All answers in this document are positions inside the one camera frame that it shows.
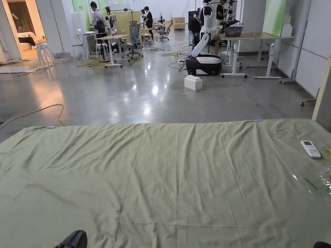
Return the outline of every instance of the doorway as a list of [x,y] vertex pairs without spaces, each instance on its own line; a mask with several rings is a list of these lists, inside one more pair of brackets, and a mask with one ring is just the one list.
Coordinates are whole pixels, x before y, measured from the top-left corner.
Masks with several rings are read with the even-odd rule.
[[2,0],[23,59],[37,59],[36,44],[46,40],[35,0]]

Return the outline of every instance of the white foam block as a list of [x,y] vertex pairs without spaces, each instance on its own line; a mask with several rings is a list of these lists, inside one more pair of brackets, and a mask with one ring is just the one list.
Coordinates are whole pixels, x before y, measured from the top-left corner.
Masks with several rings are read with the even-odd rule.
[[199,77],[189,75],[184,79],[184,86],[191,90],[201,90],[202,80]]

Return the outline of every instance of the white humanoid robot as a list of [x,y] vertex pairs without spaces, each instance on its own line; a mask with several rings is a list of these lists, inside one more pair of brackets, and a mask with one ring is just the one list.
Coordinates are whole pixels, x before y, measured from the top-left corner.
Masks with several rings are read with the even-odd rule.
[[196,75],[197,70],[202,70],[208,75],[218,75],[222,69],[222,60],[219,56],[213,54],[200,54],[203,48],[211,40],[212,35],[220,34],[226,27],[237,23],[238,21],[229,20],[221,25],[215,25],[215,12],[210,4],[211,0],[204,0],[201,7],[200,20],[203,23],[200,31],[200,42],[196,45],[190,57],[185,64],[187,72],[190,75]]

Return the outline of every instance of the cable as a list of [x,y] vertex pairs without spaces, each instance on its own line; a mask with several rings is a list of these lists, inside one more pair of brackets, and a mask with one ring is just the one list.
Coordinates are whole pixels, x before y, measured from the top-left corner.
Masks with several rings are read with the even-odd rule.
[[58,121],[59,121],[59,122],[65,127],[66,125],[63,124],[62,121],[60,121],[60,116],[61,116],[61,114],[62,114],[62,112],[63,112],[64,106],[63,106],[62,104],[54,104],[54,105],[50,105],[50,106],[48,106],[48,107],[45,107],[45,108],[39,109],[39,110],[37,110],[37,111],[34,111],[34,112],[32,112],[32,113],[29,113],[29,114],[25,114],[25,115],[22,115],[22,116],[16,117],[16,118],[14,118],[14,119],[8,121],[8,122],[7,122],[6,124],[4,124],[2,127],[0,127],[0,130],[1,130],[2,128],[4,128],[5,126],[7,126],[7,125],[8,125],[9,123],[11,123],[12,121],[15,121],[15,120],[17,120],[17,119],[19,119],[19,118],[22,118],[22,117],[28,116],[28,115],[30,115],[30,114],[37,113],[37,112],[39,112],[39,111],[42,111],[42,110],[44,110],[44,109],[47,109],[47,108],[50,108],[50,107],[54,107],[54,106],[62,106],[62,110],[61,110],[61,113],[60,113],[60,115],[59,115],[59,117],[58,117]]

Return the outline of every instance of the green panel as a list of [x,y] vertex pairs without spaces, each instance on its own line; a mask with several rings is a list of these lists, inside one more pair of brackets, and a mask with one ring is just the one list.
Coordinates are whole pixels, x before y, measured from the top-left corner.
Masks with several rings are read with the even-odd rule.
[[263,32],[280,37],[287,0],[267,0]]
[[89,15],[89,9],[86,3],[86,0],[72,0],[73,9],[75,12],[80,13],[80,17],[82,19],[82,23],[85,26],[86,30],[90,29],[90,15]]
[[108,6],[108,2],[107,0],[99,0],[99,9],[101,10],[101,12],[106,12],[105,7]]

